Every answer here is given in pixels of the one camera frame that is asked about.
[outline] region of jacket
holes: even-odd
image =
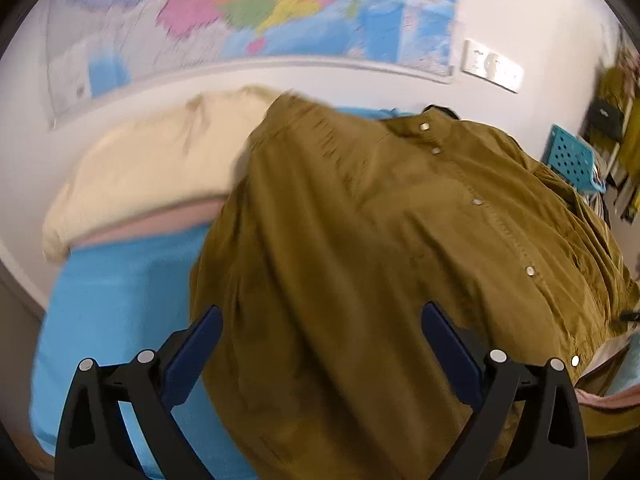
[[[639,297],[606,225],[503,132],[292,95],[251,134],[191,293],[193,318],[222,308],[204,382],[263,480],[428,478],[470,415],[420,331],[429,300],[577,381]]]

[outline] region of teal plastic basket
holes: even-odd
[[[604,193],[605,186],[594,179],[596,158],[593,148],[556,124],[551,128],[551,136],[548,167],[580,193]]]

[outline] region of olive green jacket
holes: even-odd
[[[250,144],[191,313],[222,308],[204,381],[263,480],[428,478],[470,414],[420,331],[429,300],[518,361],[578,356],[574,381],[638,300],[603,222],[494,128],[285,95]]]

